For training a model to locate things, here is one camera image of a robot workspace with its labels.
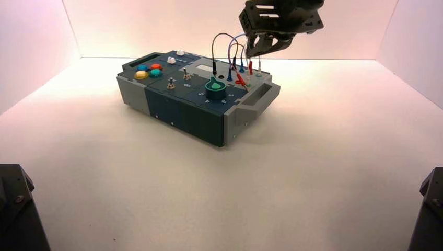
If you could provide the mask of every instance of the white wall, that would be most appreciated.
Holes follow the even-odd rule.
[[[61,0],[0,1],[0,114],[79,53]]]
[[[64,0],[84,57],[139,57],[184,49],[209,55],[215,34],[242,32],[246,0]],[[375,59],[397,0],[326,0],[325,29],[272,58]],[[226,57],[225,38],[216,54]]]
[[[377,60],[443,108],[443,1],[399,0]]]

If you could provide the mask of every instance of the control panel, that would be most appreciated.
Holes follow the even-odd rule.
[[[279,95],[280,86],[261,70],[192,53],[151,53],[124,64],[117,82],[123,102],[216,146],[232,143]],[[232,75],[242,68],[242,85]]]

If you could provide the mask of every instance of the red button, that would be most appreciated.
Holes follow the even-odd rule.
[[[153,64],[151,65],[151,70],[163,70],[163,66],[161,64]]]

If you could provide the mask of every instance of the black metal bracket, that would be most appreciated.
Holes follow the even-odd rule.
[[[420,187],[423,202],[443,223],[443,167],[435,168]]]
[[[435,168],[420,187],[423,204],[409,251],[443,250],[443,167]]]
[[[34,184],[20,165],[0,164],[0,249],[50,251],[31,192]]]
[[[250,58],[286,49],[296,34],[312,34],[322,29],[324,25],[318,9],[323,4],[324,0],[246,1],[239,16],[248,37],[246,56]]]

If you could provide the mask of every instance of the robotic arm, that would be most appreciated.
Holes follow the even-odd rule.
[[[284,50],[296,34],[312,34],[322,29],[324,25],[318,9],[323,4],[324,0],[246,1],[239,16],[248,37],[246,56],[251,58]]]

